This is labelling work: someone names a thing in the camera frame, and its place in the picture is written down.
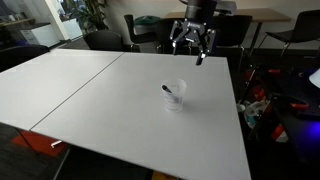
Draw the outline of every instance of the chair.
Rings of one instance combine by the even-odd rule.
[[[128,26],[130,39],[134,43],[131,45],[131,52],[133,50],[134,45],[139,45],[140,43],[153,42],[157,40],[157,36],[155,32],[148,32],[148,33],[139,34],[139,35],[136,35],[134,33],[133,15],[127,14],[124,16],[124,19],[126,20],[126,23]]]
[[[161,19],[158,21],[156,25],[156,35],[157,35],[157,41],[159,42],[159,46],[157,46],[157,53],[159,53],[159,49],[162,48],[162,52],[164,51],[165,46],[172,47],[172,40],[170,39],[170,34],[172,30],[172,26],[175,20],[183,21],[183,19],[174,19],[174,18],[166,18]],[[180,34],[180,32],[176,32],[174,37],[177,37],[177,35]]]
[[[37,56],[50,52],[50,49],[42,45],[16,46],[0,51],[0,72],[24,63]]]
[[[6,47],[11,47],[15,44],[11,32],[5,26],[0,27],[0,42]]]
[[[124,51],[121,35],[110,30],[89,33],[84,40],[91,50]]]
[[[284,52],[289,48],[291,43],[307,42],[320,38],[319,22],[320,10],[301,12],[298,15],[293,30],[276,33],[266,32],[267,34],[263,38],[258,48],[260,48],[267,36],[270,36],[285,43],[281,52],[281,56],[283,56]]]
[[[250,26],[252,16],[215,16],[212,21],[212,28],[217,29],[217,46],[230,47],[238,46],[241,48],[241,55],[237,72],[239,73],[241,62],[244,55],[244,47],[241,45],[248,28]]]

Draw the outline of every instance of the potted plant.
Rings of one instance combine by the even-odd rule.
[[[68,0],[67,3],[69,7],[73,7],[70,18],[76,17],[86,33],[95,28],[109,29],[103,22],[105,14],[100,9],[107,7],[106,0]]]

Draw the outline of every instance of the red object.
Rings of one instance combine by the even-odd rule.
[[[278,137],[283,133],[284,129],[281,124],[279,124],[271,134],[273,140],[277,140]]]
[[[260,91],[262,91],[262,88],[260,86],[254,86],[251,90],[253,94],[259,94]]]
[[[264,89],[261,89],[257,94],[255,94],[256,101],[261,101],[265,97],[266,93]]]
[[[56,145],[55,148],[52,148],[51,143],[56,142],[57,140],[33,132],[23,131],[21,134],[36,152],[43,153],[48,156],[56,157],[67,147],[67,144],[62,142]],[[21,146],[29,147],[20,135],[13,138],[11,142]]]
[[[296,103],[291,103],[290,106],[297,110],[306,110],[309,107],[308,104],[296,104]]]
[[[270,73],[270,74],[279,74],[279,73],[281,73],[281,70],[280,69],[269,69],[268,73]]]

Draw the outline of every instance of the table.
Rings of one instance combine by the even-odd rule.
[[[312,111],[316,111],[319,106],[320,89],[313,86],[308,78],[296,77],[287,72],[282,72],[278,78],[265,73],[259,73],[258,77],[268,97],[275,93],[297,97],[307,102]],[[301,163],[320,167],[320,121],[310,117],[299,118],[291,113],[288,104],[283,101],[281,98],[272,98],[274,111]]]
[[[227,60],[195,61],[125,53],[31,131],[184,179],[250,179]],[[187,83],[180,112],[164,107],[169,78]]]
[[[164,18],[184,18],[185,12],[170,12]],[[252,16],[252,22],[257,22],[257,28],[255,30],[253,40],[250,45],[249,55],[252,55],[254,46],[257,42],[258,35],[262,23],[264,22],[290,22],[291,18],[274,11],[269,8],[255,8],[255,9],[238,9],[236,15],[249,15]]]
[[[250,64],[253,64],[253,69],[251,73],[251,77],[248,79],[245,92],[243,93],[240,104],[246,100],[247,96],[251,88],[256,85],[255,78],[257,76],[257,72],[260,70],[269,70],[269,69],[282,69],[282,70],[289,70],[289,69],[297,69],[297,68],[304,68],[304,69],[314,69],[320,68],[320,61],[319,57],[310,57],[310,56],[266,56],[266,55],[253,55],[249,58]]]
[[[0,122],[30,130],[121,54],[56,49],[0,73]]]

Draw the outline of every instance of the white table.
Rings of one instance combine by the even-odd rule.
[[[30,130],[121,54],[57,49],[0,73],[0,122]]]
[[[125,53],[31,131],[173,176],[248,180],[225,58]],[[187,83],[180,112],[161,82]]]

